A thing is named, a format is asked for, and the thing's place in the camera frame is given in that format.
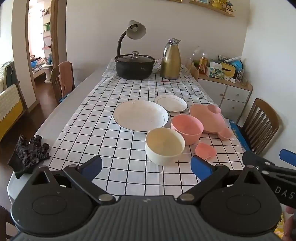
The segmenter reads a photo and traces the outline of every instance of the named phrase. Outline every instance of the checkered tablecloth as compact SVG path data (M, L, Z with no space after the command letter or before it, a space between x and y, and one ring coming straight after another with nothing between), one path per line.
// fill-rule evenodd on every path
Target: checkered tablecloth
M179 196L198 183L192 173L190 160L196 145L186 146L179 161L172 166L158 166L145 153L146 134L121 128L112 117L116 106L128 100L154 101L164 94L184 99L189 114L193 104L213 103L199 83L181 69L180 78L171 83L159 76L161 60L155 62L153 73L142 81L118 77L115 63L110 62L102 80L90 92L62 130L50 150L45 164L51 170L61 170L69 164L81 165L94 155L103 160L102 171L93 183L118 197L119 195L174 195ZM169 112L171 118L180 113ZM202 134L201 142L213 146L217 156L207 161L223 163L230 169L242 169L242 148L235 136L221 141L216 134Z

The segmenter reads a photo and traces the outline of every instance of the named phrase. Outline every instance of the pink plastic bowl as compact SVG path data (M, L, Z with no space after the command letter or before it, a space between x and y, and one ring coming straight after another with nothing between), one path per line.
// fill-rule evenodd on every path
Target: pink plastic bowl
M203 132L199 119L190 115L176 115L170 127L183 136L186 145L195 144Z

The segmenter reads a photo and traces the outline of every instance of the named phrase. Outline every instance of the pink pig ear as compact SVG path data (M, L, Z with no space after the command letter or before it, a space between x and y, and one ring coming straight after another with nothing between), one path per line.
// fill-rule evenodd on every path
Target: pink pig ear
M209 104L207 106L207 108L209 109L210 112L213 112L214 114L221 113L221 109L219 107L215 106L214 104Z
M217 155L217 151L214 147L200 142L195 148L195 154L199 156L201 159L205 160L208 158L215 157Z
M232 134L233 133L232 133L231 129L228 127L225 127L225 128L223 128L222 131L220 131L218 133L218 137L220 138L221 141L227 141L232 137Z

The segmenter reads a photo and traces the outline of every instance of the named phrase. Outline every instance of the cream bowl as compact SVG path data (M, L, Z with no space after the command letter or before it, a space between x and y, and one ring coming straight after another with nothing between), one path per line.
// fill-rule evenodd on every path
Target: cream bowl
M146 135L147 157L158 165L172 165L178 161L185 148L185 140L180 133L169 128L156 128Z

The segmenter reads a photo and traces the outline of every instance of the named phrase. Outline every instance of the wooden chair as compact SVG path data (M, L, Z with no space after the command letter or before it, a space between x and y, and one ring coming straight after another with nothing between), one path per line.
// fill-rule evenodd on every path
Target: wooden chair
M72 70L72 78L73 78L73 86L72 90L74 90L74 76L73 76L73 65L71 63L71 70ZM54 89L54 96L56 98L57 103L60 103L60 99L62 98L62 90L61 84L59 82L59 66L55 67L51 73L51 80L52 80L52 87Z
M0 241L6 241L6 239L12 238L12 236L6 233L6 223L15 225L10 213L3 207L0 206Z
M268 103L257 98L240 132L251 151L260 155L278 129L277 113Z

